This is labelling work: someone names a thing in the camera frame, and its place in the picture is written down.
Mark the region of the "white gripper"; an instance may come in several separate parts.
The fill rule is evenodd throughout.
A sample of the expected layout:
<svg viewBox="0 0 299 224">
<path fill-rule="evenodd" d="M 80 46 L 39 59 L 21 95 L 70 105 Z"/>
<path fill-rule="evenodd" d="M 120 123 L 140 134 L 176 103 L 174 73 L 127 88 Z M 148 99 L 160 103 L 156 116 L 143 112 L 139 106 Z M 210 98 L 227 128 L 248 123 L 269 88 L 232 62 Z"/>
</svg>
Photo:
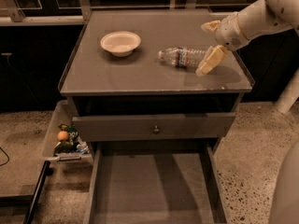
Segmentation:
<svg viewBox="0 0 299 224">
<path fill-rule="evenodd" d="M 228 50 L 236 51 L 245 47 L 249 40 L 246 38 L 238 22 L 238 13 L 227 16 L 222 21 L 209 21 L 201 25 L 206 33 L 214 33 L 218 46 L 210 46 L 203 60 L 198 64 L 195 74 L 200 77 L 207 75 L 218 66 L 228 55 Z"/>
</svg>

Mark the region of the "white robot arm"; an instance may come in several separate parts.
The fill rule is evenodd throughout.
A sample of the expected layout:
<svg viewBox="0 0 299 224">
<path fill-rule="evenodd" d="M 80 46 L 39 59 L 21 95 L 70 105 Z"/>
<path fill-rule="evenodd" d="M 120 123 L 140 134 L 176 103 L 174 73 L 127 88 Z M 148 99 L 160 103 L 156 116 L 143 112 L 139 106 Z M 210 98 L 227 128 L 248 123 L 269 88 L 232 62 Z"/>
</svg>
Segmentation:
<svg viewBox="0 0 299 224">
<path fill-rule="evenodd" d="M 204 23 L 202 29 L 213 34 L 218 45 L 207 50 L 196 74 L 208 74 L 228 52 L 256 37 L 298 28 L 299 0 L 258 0 L 221 21 Z M 299 144 L 289 149 L 280 166 L 269 224 L 299 224 Z"/>
</svg>

